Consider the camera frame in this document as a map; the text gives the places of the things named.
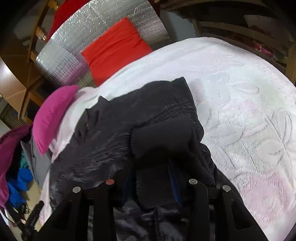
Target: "gray garment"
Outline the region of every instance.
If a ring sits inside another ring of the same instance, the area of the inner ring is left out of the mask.
[[[33,140],[33,136],[28,143],[23,141],[20,143],[25,151],[29,169],[31,170],[31,173],[39,187],[42,188],[46,173],[52,163],[51,156],[48,151],[44,155],[40,154],[36,143]]]

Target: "reflective foil sheet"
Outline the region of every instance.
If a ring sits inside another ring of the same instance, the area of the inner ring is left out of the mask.
[[[91,0],[52,35],[36,64],[57,85],[95,86],[81,52],[124,17],[130,19],[149,45],[169,38],[147,0]]]

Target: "bed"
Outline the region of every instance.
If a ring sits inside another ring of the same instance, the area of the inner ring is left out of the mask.
[[[284,240],[296,222],[296,89],[265,60],[222,40],[203,37],[168,45],[101,86],[79,90],[52,142],[52,161],[99,96],[111,100],[151,81],[181,76],[192,92],[205,130],[202,143],[214,163],[238,189],[268,240]],[[42,223],[51,213],[48,178],[41,195],[46,202]]]

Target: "pink pillow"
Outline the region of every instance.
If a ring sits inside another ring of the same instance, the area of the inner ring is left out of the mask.
[[[78,85],[67,85],[54,91],[38,110],[32,134],[39,152],[43,155],[57,132],[60,120],[77,92]]]

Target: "red pillow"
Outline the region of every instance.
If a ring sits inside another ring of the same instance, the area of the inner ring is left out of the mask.
[[[78,9],[87,4],[90,0],[65,0],[58,8],[54,15],[54,22],[47,36],[47,40],[51,38],[55,31]]]
[[[97,86],[114,73],[152,52],[128,18],[123,18],[86,47],[86,59]]]

